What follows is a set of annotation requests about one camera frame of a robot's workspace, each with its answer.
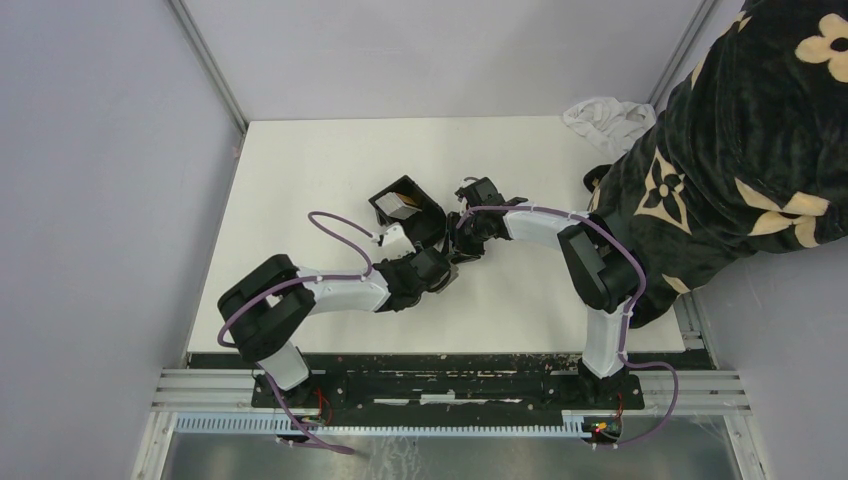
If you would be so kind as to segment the stack of credit cards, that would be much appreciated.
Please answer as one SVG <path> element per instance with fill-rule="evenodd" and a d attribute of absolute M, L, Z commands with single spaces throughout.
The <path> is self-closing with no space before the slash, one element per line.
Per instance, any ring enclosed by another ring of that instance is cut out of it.
<path fill-rule="evenodd" d="M 422 211 L 411 197 L 398 192 L 387 192 L 379 196 L 376 206 L 383 214 L 396 220 L 406 220 Z"/>

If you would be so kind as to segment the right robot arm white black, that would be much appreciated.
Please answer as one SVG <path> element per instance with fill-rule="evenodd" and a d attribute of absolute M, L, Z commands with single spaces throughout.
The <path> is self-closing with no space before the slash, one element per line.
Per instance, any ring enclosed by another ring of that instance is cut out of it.
<path fill-rule="evenodd" d="M 505 199 L 487 177 L 465 179 L 455 195 L 464 209 L 449 215 L 443 246 L 452 263 L 480 259 L 492 239 L 562 253 L 588 315 L 578 396 L 591 408 L 606 406 L 617 396 L 614 377 L 627 365 L 627 330 L 647 283 L 622 217 L 616 210 L 563 211 Z"/>

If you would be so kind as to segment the grey leather card holder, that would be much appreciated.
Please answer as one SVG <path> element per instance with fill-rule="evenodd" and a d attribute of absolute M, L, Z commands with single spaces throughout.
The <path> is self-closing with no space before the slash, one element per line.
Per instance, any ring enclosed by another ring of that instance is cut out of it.
<path fill-rule="evenodd" d="M 453 281 L 458 278 L 459 275 L 459 267 L 457 265 L 452 265 L 449 271 L 449 275 L 445 279 L 442 289 L 447 288 Z"/>

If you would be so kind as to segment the black plastic card box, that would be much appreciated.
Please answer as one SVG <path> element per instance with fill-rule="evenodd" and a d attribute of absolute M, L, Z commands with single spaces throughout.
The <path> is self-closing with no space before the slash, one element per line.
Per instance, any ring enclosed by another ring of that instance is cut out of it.
<path fill-rule="evenodd" d="M 398 223 L 413 245 L 434 247 L 444 239 L 444 210 L 408 175 L 372 195 L 368 203 L 379 225 Z"/>

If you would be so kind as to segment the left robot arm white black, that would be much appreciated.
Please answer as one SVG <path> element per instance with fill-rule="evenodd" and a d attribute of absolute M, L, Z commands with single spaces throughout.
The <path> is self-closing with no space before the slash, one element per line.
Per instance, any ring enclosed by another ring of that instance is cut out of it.
<path fill-rule="evenodd" d="M 386 259 L 363 272 L 299 268 L 277 254 L 219 298 L 224 324 L 217 341 L 258 365 L 287 404 L 303 406 L 312 399 L 315 382 L 292 337 L 308 316 L 400 312 L 455 277 L 456 266 L 435 248 Z"/>

